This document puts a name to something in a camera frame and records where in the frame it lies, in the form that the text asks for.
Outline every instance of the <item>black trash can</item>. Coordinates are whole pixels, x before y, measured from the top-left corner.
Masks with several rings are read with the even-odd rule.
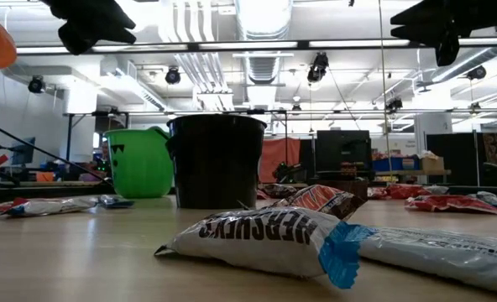
[[[178,207],[255,206],[266,124],[238,115],[194,115],[167,123]]]

